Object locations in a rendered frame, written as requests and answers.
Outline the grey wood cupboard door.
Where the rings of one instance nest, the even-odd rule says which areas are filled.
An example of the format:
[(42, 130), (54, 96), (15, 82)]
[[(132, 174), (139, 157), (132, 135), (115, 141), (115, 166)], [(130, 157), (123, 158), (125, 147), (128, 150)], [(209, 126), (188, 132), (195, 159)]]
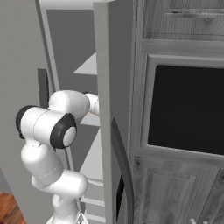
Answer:
[(145, 0), (143, 38), (224, 41), (224, 0)]
[(220, 169), (208, 195), (198, 224), (224, 224), (224, 168)]
[(190, 224), (197, 221), (218, 169), (135, 155), (134, 224)]

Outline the built-in oven, black glass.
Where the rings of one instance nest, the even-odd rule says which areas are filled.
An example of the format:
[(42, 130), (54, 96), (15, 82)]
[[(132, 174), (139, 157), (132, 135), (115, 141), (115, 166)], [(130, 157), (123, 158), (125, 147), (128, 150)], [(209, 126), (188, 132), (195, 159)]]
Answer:
[(224, 158), (224, 59), (147, 56), (141, 146)]

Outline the white fridge shelf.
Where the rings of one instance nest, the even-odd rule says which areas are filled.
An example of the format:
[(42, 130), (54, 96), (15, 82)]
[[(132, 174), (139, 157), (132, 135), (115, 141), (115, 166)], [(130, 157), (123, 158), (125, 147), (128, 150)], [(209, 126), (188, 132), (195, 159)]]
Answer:
[(80, 67), (75, 71), (75, 74), (87, 74), (87, 75), (97, 75), (97, 63), (96, 54), (94, 53), (89, 57)]
[(100, 117), (98, 115), (87, 113), (80, 121), (82, 125), (100, 126)]
[(80, 168), (80, 172), (88, 179), (103, 181), (102, 171), (102, 141), (101, 131), (98, 130), (96, 137), (90, 147), (86, 159)]

